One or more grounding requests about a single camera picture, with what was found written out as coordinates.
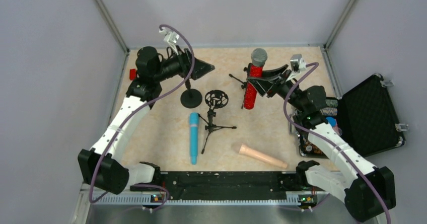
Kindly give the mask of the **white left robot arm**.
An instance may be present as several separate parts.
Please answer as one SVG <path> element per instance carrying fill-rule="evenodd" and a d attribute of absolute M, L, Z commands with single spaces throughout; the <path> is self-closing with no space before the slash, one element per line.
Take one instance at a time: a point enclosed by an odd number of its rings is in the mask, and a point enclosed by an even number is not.
<path fill-rule="evenodd" d="M 123 103 L 106 131 L 89 150 L 78 155 L 83 182 L 104 191 L 119 194 L 135 184 L 151 183 L 157 167 L 140 162 L 124 167 L 120 159 L 140 121 L 153 108 L 161 82 L 175 76 L 197 80 L 215 66 L 195 58 L 188 48 L 167 47 L 167 56 L 151 46 L 141 48 L 135 61 L 136 78 L 129 85 Z"/>

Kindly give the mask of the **shock mount tripod stand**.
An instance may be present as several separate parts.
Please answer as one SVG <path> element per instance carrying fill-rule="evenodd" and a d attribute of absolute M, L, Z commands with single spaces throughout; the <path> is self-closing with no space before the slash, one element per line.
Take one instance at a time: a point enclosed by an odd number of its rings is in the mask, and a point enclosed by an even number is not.
<path fill-rule="evenodd" d="M 205 123 L 205 130 L 207 131 L 207 135 L 201 150 L 201 154 L 204 154 L 205 148 L 208 142 L 208 138 L 210 135 L 221 129 L 237 129 L 236 126 L 221 126 L 214 124 L 214 118 L 217 116 L 216 109 L 222 109 L 227 106 L 229 102 L 228 95 L 222 90 L 211 90 L 206 93 L 204 97 L 205 103 L 208 106 L 207 111 L 207 119 L 203 118 L 200 114 L 198 115 L 200 119 L 202 119 Z"/>

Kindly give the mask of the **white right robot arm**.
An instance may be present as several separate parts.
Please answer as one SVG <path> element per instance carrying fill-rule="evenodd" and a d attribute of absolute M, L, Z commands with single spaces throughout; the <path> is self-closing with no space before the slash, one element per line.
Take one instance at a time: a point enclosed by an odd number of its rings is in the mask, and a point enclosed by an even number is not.
<path fill-rule="evenodd" d="M 300 90 L 299 85 L 319 63 L 309 63 L 301 71 L 289 74 L 268 73 L 267 77 L 248 77 L 247 81 L 261 96 L 279 95 L 283 98 L 283 112 L 287 121 L 308 134 L 308 140 L 323 151 L 340 170 L 333 173 L 316 161 L 301 163 L 299 172 L 307 184 L 319 187 L 340 200 L 357 221 L 376 218 L 378 223 L 392 223 L 390 210 L 396 206 L 395 181 L 387 167 L 377 167 L 366 160 L 328 123 L 320 110 L 326 106 L 322 86 Z M 300 79 L 293 82 L 295 76 Z"/>

